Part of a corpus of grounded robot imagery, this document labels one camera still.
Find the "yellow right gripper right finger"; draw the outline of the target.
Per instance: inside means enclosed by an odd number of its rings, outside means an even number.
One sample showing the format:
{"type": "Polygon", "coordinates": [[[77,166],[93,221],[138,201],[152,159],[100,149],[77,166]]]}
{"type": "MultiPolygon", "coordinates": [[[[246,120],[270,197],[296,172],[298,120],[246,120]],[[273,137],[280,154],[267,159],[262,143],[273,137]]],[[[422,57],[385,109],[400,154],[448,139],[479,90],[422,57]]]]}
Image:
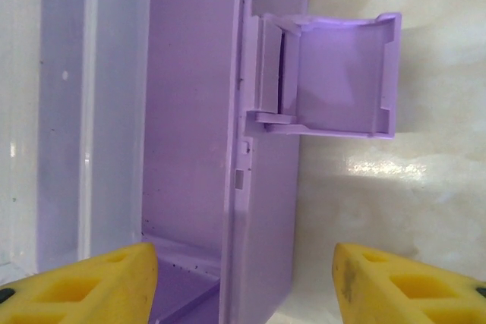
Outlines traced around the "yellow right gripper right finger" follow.
{"type": "Polygon", "coordinates": [[[403,256],[338,243],[333,283],[342,321],[485,323],[485,283],[403,256]]]}

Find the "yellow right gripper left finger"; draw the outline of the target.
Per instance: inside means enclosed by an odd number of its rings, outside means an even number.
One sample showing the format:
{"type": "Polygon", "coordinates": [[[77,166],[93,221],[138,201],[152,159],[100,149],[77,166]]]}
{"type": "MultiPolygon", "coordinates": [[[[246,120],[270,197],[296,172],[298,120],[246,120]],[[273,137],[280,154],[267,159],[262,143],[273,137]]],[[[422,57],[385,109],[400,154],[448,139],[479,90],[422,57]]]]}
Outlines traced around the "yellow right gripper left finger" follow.
{"type": "Polygon", "coordinates": [[[1,321],[147,323],[158,262],[151,243],[38,273],[1,286],[1,321]]]}

